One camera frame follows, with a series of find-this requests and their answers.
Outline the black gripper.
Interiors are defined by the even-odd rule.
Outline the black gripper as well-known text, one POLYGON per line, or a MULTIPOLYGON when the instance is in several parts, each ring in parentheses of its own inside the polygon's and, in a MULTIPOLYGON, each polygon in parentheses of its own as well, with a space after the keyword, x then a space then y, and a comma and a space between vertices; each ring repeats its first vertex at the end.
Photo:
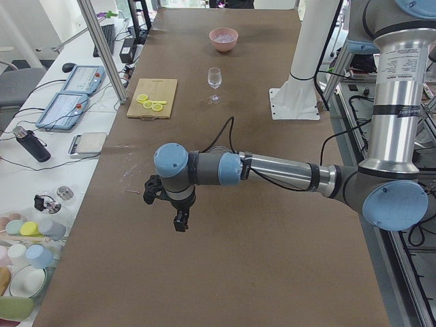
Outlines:
POLYGON ((177 232, 186 232, 189 229, 189 209, 196 201, 196 192, 193 185, 188 186, 183 191, 173 192, 164 187, 158 175, 151 175, 150 179, 144 184, 143 199, 149 205, 154 203, 156 199, 169 201, 177 210, 177 215, 173 220, 175 230, 177 232))

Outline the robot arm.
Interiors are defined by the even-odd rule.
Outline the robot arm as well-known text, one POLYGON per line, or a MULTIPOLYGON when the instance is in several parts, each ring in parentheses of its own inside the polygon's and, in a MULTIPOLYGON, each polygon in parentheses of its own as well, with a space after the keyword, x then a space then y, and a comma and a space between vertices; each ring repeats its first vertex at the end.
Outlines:
POLYGON ((429 203, 412 157, 434 41, 434 1, 352 1, 348 49, 379 55, 371 138, 357 168, 212 148, 189 152, 167 143, 155 152, 156 173, 145 183, 144 201, 170 202, 177 211, 174 227, 184 232, 197 185, 237 185, 254 173, 284 189, 316 191, 345 203, 380 229, 410 228, 429 203))

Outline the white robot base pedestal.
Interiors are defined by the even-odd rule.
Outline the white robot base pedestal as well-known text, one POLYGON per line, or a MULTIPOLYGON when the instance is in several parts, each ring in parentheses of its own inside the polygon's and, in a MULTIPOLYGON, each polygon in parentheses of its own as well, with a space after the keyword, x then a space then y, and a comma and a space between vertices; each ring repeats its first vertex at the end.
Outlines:
POLYGON ((289 78, 278 89, 270 90, 270 109, 274 120, 318 120, 313 86, 323 39, 321 1, 307 1, 289 78))

